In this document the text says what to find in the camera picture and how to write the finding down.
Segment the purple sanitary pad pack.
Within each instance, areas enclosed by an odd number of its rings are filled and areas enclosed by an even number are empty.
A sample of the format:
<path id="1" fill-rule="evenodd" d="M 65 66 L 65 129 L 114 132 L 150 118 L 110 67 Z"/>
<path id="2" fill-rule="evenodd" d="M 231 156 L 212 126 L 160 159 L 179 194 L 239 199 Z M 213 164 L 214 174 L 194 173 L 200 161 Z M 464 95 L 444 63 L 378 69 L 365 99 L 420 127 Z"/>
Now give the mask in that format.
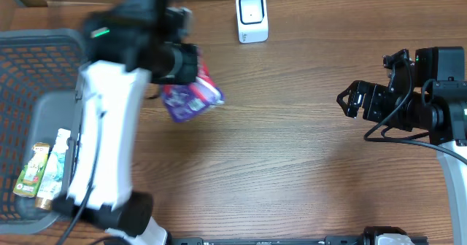
<path id="1" fill-rule="evenodd" d="M 198 50 L 198 75 L 188 85 L 163 85 L 163 105 L 176 123 L 183 123 L 225 103 L 223 92 L 212 80 L 209 69 Z"/>

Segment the white cream tube gold cap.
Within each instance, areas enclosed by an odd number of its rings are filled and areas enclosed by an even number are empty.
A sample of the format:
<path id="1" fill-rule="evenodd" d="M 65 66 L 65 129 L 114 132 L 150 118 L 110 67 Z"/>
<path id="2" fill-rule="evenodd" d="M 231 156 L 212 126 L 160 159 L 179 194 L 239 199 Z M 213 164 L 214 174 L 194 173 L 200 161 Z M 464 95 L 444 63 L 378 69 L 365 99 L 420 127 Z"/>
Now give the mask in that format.
<path id="1" fill-rule="evenodd" d="M 45 172 L 36 195 L 35 206 L 39 209 L 51 210 L 52 201 L 60 192 L 63 181 L 66 151 L 71 131 L 60 128 L 55 138 L 55 144 L 49 154 Z"/>

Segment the green tea carton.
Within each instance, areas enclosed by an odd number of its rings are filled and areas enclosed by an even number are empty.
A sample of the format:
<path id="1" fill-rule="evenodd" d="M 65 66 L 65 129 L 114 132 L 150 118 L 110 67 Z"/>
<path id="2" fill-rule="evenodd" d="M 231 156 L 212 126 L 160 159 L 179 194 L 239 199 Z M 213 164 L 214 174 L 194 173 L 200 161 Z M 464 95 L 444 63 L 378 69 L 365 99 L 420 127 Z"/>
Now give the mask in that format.
<path id="1" fill-rule="evenodd" d="M 13 189 L 13 193 L 21 197 L 33 198 L 36 196 L 47 165 L 50 145 L 38 142 L 35 143 L 32 150 L 34 154 L 24 165 Z"/>

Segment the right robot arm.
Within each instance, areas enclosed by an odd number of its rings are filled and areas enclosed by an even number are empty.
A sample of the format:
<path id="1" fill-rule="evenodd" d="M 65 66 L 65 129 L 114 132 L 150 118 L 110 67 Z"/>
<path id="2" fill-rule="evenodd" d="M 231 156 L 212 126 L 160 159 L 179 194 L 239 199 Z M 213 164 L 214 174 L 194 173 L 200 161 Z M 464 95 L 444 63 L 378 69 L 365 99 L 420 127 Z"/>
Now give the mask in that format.
<path id="1" fill-rule="evenodd" d="M 376 125 L 365 141 L 436 151 L 447 186 L 455 244 L 466 243 L 466 79 L 462 47 L 407 49 L 382 58 L 388 85 L 355 80 L 337 95 L 343 113 Z"/>

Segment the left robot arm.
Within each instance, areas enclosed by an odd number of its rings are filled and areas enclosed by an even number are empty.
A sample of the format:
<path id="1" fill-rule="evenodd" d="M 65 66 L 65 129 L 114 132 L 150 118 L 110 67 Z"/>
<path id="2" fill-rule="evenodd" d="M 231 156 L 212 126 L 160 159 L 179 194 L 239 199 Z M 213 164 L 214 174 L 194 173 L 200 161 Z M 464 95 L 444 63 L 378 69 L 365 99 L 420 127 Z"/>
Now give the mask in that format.
<path id="1" fill-rule="evenodd" d="M 131 182 L 134 138 L 147 86 L 187 85 L 198 75 L 198 49 L 185 44 L 192 13 L 173 0 L 123 0 L 85 20 L 80 67 L 82 118 L 74 176 L 52 202 L 124 244 L 167 244 L 153 219 L 153 197 Z"/>

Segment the white barcode scanner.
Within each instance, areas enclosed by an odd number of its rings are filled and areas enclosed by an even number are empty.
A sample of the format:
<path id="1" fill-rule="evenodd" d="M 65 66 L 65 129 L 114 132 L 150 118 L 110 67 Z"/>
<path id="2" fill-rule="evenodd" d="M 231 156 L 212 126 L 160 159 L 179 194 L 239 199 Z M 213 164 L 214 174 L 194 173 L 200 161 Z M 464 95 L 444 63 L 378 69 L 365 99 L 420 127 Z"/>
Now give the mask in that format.
<path id="1" fill-rule="evenodd" d="M 236 0 L 239 41 L 242 44 L 264 42 L 269 37 L 266 0 Z"/>

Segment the grey plastic mesh basket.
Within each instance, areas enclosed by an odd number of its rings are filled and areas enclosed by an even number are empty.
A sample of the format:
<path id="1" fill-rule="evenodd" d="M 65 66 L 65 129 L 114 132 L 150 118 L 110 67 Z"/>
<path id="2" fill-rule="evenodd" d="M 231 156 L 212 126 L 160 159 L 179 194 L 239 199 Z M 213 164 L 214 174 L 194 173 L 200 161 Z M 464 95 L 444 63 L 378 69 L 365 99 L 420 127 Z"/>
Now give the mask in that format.
<path id="1" fill-rule="evenodd" d="M 72 132 L 67 144 L 63 189 L 75 164 L 80 132 L 81 83 L 85 61 L 80 33 L 67 29 L 3 31 L 1 33 L 1 233 L 34 234 L 60 214 L 38 209 L 34 198 L 13 193 L 32 147 L 55 143 L 58 130 Z"/>

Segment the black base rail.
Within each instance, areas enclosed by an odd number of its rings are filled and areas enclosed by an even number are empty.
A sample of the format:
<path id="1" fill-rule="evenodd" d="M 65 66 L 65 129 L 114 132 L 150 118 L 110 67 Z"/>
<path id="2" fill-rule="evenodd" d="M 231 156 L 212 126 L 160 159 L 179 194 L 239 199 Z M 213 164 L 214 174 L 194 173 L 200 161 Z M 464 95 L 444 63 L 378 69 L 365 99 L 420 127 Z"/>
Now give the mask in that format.
<path id="1" fill-rule="evenodd" d="M 171 245 L 386 245 L 386 244 L 426 244 L 426 237 L 410 238 L 399 234 L 384 234 L 377 237 L 359 236 L 326 236 L 320 239 L 220 239 L 204 240 L 202 238 L 173 238 Z"/>

